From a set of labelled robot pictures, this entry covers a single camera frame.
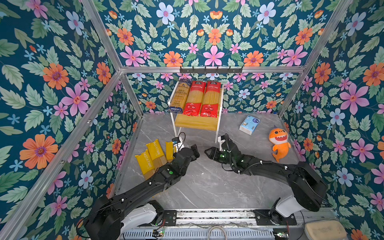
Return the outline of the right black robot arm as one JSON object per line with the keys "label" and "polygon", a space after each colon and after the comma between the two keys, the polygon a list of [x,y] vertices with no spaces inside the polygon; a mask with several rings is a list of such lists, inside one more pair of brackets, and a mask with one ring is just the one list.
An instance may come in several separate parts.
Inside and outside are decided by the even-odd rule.
{"label": "right black robot arm", "polygon": [[275,222],[302,210],[318,212],[325,201],[327,185],[308,163],[264,161],[242,154],[237,145],[229,141],[222,143],[219,148],[205,150],[205,154],[210,160],[229,165],[230,171],[238,175],[262,176],[288,185],[293,194],[278,198],[270,210],[269,218]]}

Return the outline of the red spaghetti bag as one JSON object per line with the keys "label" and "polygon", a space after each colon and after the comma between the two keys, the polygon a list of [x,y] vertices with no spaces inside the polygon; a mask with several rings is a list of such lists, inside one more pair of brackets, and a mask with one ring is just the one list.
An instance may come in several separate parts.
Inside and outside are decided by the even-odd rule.
{"label": "red spaghetti bag", "polygon": [[206,82],[193,81],[190,92],[187,97],[187,102],[183,111],[183,115],[197,117],[203,102],[203,97],[206,89]]}
{"label": "red spaghetti bag", "polygon": [[220,101],[221,83],[207,82],[206,92],[203,97],[201,117],[218,117],[218,108]]}

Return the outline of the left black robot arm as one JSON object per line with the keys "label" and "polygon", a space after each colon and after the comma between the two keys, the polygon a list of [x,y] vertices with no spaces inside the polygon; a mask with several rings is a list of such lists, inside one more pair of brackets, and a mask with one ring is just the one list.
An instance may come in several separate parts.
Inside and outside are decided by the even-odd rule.
{"label": "left black robot arm", "polygon": [[92,240],[116,240],[123,227],[123,219],[158,193],[175,185],[185,176],[191,162],[200,157],[198,147],[192,145],[175,153],[172,162],[161,166],[146,181],[120,195],[98,198],[83,226]]}

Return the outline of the blue gold spaghetti bag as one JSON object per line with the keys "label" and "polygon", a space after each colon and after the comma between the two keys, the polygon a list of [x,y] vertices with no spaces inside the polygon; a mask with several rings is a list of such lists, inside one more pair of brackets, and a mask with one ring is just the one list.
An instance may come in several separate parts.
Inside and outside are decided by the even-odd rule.
{"label": "blue gold spaghetti bag", "polygon": [[171,101],[169,104],[169,110],[172,113],[182,114],[187,102],[188,94],[190,92],[190,88],[192,85],[192,81],[190,80],[181,80],[175,87],[173,92],[173,96],[171,97]]}

